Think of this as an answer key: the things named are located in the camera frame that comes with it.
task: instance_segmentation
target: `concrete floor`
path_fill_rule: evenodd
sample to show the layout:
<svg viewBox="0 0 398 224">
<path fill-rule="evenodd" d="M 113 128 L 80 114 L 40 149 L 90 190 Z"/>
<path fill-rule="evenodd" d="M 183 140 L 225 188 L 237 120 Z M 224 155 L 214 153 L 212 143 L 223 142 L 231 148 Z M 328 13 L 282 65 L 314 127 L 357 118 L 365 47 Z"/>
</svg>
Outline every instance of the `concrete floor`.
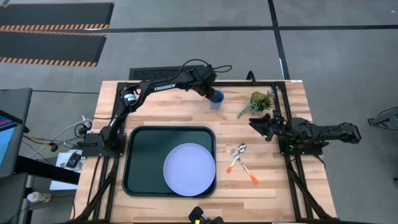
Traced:
<svg viewBox="0 0 398 224">
<path fill-rule="evenodd" d="M 33 2 L 11 0 L 11 2 Z M 54 2 L 42 0 L 37 2 Z M 115 0 L 111 28 L 172 26 L 270 26 L 265 0 Z M 398 24 L 391 0 L 274 0 L 280 26 Z M 369 127 L 366 119 L 397 106 L 398 30 L 283 31 L 290 77 L 303 80 L 317 124 L 356 124 L 359 145 L 333 142 L 325 148 L 327 175 L 339 218 L 396 223 L 398 135 Z M 0 89 L 99 91 L 103 80 L 126 80 L 131 67 L 180 65 L 203 58 L 230 63 L 221 79 L 281 79 L 272 31 L 110 34 L 96 68 L 0 63 Z M 96 95 L 34 93 L 27 125 L 49 138 L 65 126 L 92 117 Z M 70 132 L 64 136 L 73 136 Z M 21 154 L 33 152 L 22 145 Z M 54 153 L 45 151 L 44 156 Z M 34 212 L 32 223 L 62 222 L 72 205 Z"/>
</svg>

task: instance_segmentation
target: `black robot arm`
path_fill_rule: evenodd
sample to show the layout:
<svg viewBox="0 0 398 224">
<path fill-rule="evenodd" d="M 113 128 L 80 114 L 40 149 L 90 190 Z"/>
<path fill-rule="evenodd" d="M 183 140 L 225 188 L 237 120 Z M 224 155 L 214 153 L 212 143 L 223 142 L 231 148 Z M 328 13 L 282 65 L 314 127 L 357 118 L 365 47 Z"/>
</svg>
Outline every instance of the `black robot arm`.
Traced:
<svg viewBox="0 0 398 224">
<path fill-rule="evenodd" d="M 140 83 L 126 85 L 119 92 L 122 105 L 116 112 L 116 116 L 100 131 L 99 135 L 102 138 L 103 149 L 112 151 L 120 147 L 118 144 L 118 131 L 128 114 L 135 112 L 142 106 L 145 99 L 151 93 L 179 88 L 185 91 L 194 90 L 200 96 L 212 100 L 212 98 L 215 97 L 216 91 L 211 86 L 216 80 L 216 77 L 217 74 L 214 69 L 211 65 L 208 65 L 201 73 L 198 73 L 195 69 L 180 69 L 172 78 L 141 81 Z"/>
<path fill-rule="evenodd" d="M 269 113 L 262 118 L 250 118 L 249 125 L 262 136 L 267 136 L 266 141 L 271 141 L 273 135 L 277 135 L 281 152 L 286 156 L 321 154 L 321 148 L 327 146 L 329 140 L 351 144 L 357 144 L 361 140 L 357 126 L 351 123 L 318 126 L 303 118 L 286 121 L 278 111 L 273 111 L 273 114 L 273 118 Z"/>
</svg>

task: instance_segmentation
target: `potted plant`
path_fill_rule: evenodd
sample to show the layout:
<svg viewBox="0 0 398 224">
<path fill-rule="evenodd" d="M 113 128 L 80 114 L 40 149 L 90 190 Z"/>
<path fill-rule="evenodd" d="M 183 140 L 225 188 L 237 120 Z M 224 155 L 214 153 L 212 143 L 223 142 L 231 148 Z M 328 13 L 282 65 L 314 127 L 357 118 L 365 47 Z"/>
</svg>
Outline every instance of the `potted plant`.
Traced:
<svg viewBox="0 0 398 224">
<path fill-rule="evenodd" d="M 243 110 L 238 114 L 238 119 L 242 117 L 243 114 L 251 112 L 255 114 L 257 112 L 263 112 L 264 110 L 269 110 L 271 108 L 271 98 L 274 97 L 273 92 L 267 91 L 267 94 L 255 91 L 251 94 L 250 103 L 248 103 Z"/>
</svg>

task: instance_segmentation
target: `wooden table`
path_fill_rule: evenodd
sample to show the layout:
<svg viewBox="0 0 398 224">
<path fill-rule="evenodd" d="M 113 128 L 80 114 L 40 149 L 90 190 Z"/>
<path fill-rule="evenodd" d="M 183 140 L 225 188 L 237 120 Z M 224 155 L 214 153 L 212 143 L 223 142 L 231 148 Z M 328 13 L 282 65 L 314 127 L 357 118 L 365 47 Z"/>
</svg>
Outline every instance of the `wooden table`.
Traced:
<svg viewBox="0 0 398 224">
<path fill-rule="evenodd" d="M 103 82 L 95 111 L 95 117 L 108 118 L 112 114 L 117 82 Z M 310 108 L 302 82 L 286 81 L 290 109 L 293 117 L 311 121 Z M 142 125 L 206 126 L 216 134 L 217 187 L 208 198 L 131 197 L 124 193 L 121 183 L 126 156 L 121 157 L 111 222 L 189 222 L 188 214 L 195 206 L 201 206 L 208 217 L 223 217 L 226 222 L 271 222 L 294 221 L 289 183 L 284 158 L 279 154 L 277 137 L 266 142 L 248 125 L 252 117 L 238 113 L 249 102 L 251 93 L 271 90 L 268 86 L 222 87 L 224 103 L 218 111 L 209 109 L 209 102 L 194 91 L 173 89 L 149 95 L 137 112 L 126 120 L 125 132 Z M 281 110 L 283 99 L 279 94 Z M 99 132 L 108 125 L 107 120 L 96 119 L 93 131 Z M 232 173 L 226 169 L 232 161 L 230 150 L 242 142 L 247 150 L 241 155 L 248 169 L 259 180 L 254 185 L 241 166 Z M 328 180 L 323 164 L 313 156 L 302 156 L 303 168 L 309 191 L 331 216 L 336 216 Z M 96 158 L 85 161 L 81 171 L 75 205 L 76 214 L 86 206 L 88 191 L 93 176 Z M 102 160 L 93 187 L 93 196 L 98 187 Z M 113 162 L 109 161 L 108 171 Z M 302 216 L 305 216 L 303 198 L 298 191 Z M 101 203 L 100 218 L 104 217 L 107 192 Z"/>
</svg>

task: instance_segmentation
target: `blue cup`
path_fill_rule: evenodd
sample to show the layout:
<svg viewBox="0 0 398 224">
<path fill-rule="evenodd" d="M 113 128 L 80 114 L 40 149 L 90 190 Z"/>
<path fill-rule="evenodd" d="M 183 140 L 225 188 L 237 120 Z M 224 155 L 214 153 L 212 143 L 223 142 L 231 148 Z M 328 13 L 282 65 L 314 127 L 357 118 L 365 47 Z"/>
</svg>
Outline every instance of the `blue cup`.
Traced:
<svg viewBox="0 0 398 224">
<path fill-rule="evenodd" d="M 211 97 L 210 109 L 218 110 L 224 101 L 224 93 L 220 90 L 215 90 L 215 94 Z"/>
</svg>

